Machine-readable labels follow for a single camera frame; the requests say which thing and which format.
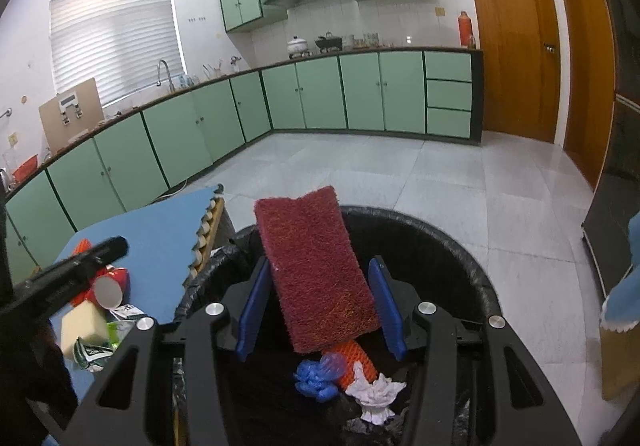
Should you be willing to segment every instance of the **white crumpled paper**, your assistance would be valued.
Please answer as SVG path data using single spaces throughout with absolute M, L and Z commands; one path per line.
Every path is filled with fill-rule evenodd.
M 362 408 L 362 420 L 381 425 L 389 417 L 395 415 L 389 405 L 396 400 L 396 396 L 406 386 L 405 382 L 391 381 L 380 373 L 371 384 L 364 377 L 362 363 L 353 363 L 354 381 L 344 391 L 347 396 L 354 397 Z

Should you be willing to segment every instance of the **red thermos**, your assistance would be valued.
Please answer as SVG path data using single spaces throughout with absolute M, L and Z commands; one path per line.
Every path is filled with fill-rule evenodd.
M 462 11 L 458 16 L 458 28 L 460 29 L 460 45 L 466 47 L 469 43 L 469 36 L 474 34 L 474 28 L 471 25 L 471 18 L 466 15 L 465 11 Z

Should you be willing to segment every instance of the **white pot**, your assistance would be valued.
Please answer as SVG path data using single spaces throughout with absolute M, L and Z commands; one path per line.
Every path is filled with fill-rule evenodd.
M 301 52 L 306 52 L 308 50 L 309 45 L 306 44 L 306 41 L 297 36 L 293 36 L 293 39 L 287 42 L 287 53 L 289 56 L 293 54 L 300 54 Z

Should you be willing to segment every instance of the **blue gripper pad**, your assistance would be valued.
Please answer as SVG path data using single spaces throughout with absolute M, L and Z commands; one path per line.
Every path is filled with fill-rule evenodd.
M 393 281 L 384 262 L 374 257 L 369 262 L 369 288 L 376 303 L 376 312 L 382 324 L 386 348 L 401 361 L 406 353 L 404 322 L 394 295 L 389 287 Z
M 271 264 L 269 260 L 265 260 L 255 279 L 254 286 L 247 297 L 240 319 L 238 320 L 238 344 L 236 345 L 236 354 L 242 362 L 254 351 L 255 342 L 258 339 L 258 331 L 260 331 L 260 324 L 262 323 L 262 316 L 269 301 L 271 285 L 273 285 L 271 279 Z

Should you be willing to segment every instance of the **window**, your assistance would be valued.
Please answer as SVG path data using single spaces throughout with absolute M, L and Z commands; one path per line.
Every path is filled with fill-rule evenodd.
M 95 77 L 106 104 L 154 84 L 158 60 L 184 72 L 172 0 L 51 0 L 49 10 L 58 93 Z

